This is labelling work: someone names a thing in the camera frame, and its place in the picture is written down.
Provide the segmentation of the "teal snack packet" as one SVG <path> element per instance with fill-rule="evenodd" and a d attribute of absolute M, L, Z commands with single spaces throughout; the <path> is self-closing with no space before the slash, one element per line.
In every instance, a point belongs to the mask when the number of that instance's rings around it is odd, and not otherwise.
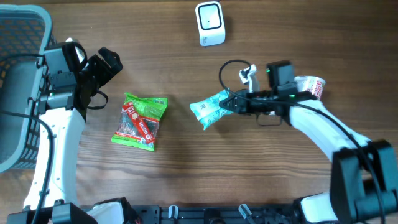
<path fill-rule="evenodd" d="M 220 101 L 227 99 L 227 97 L 228 92 L 223 90 L 203 101 L 190 104 L 191 111 L 196 116 L 196 119 L 201 122 L 204 130 L 223 116 L 233 113 L 219 106 Z"/>

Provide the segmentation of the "instant noodle cup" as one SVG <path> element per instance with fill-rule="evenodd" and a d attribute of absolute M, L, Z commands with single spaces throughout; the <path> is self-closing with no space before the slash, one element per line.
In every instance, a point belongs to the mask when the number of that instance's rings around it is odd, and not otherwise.
<path fill-rule="evenodd" d="M 323 89 L 326 81 L 315 76 L 297 76 L 294 78 L 297 82 L 298 91 L 309 91 L 319 100 L 322 97 Z"/>

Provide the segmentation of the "green candy bag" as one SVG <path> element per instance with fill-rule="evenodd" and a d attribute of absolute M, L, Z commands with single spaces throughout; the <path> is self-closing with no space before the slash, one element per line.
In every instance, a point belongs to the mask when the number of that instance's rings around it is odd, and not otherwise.
<path fill-rule="evenodd" d="M 147 151 L 155 151 L 160 120 L 168 106 L 166 98 L 139 98 L 125 93 L 119 126 L 111 141 Z"/>

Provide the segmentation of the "red chocolate bar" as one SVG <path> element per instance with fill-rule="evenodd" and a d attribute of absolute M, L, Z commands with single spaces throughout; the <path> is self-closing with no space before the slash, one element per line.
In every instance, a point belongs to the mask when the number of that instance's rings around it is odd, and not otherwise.
<path fill-rule="evenodd" d="M 142 119 L 140 114 L 136 111 L 132 102 L 128 102 L 123 105 L 123 110 L 129 116 L 132 124 L 138 130 L 139 134 L 144 138 L 146 144 L 153 143 L 155 137 L 146 125 L 145 121 Z"/>

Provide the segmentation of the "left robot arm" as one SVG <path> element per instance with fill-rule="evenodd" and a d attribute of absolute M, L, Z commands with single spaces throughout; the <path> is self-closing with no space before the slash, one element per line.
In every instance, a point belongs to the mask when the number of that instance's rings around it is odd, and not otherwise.
<path fill-rule="evenodd" d="M 78 206 L 76 165 L 78 144 L 91 97 L 123 69 L 120 57 L 106 47 L 92 57 L 78 56 L 78 42 L 45 48 L 45 89 L 37 100 L 40 143 L 33 184 L 24 210 L 8 223 L 125 223 L 130 206 L 125 198 L 101 202 L 86 212 Z"/>

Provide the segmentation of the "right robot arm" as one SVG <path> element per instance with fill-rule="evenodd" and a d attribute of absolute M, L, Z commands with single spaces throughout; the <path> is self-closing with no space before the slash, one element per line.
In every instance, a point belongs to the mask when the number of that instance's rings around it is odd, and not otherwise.
<path fill-rule="evenodd" d="M 225 90 L 219 106 L 236 114 L 275 114 L 303 132 L 331 161 L 330 189 L 296 202 L 297 223 L 366 223 L 397 212 L 397 161 L 385 140 L 371 141 L 333 116 L 308 91 L 299 91 L 286 60 L 267 64 L 269 90 L 261 91 L 256 68 L 239 72 L 247 89 Z"/>

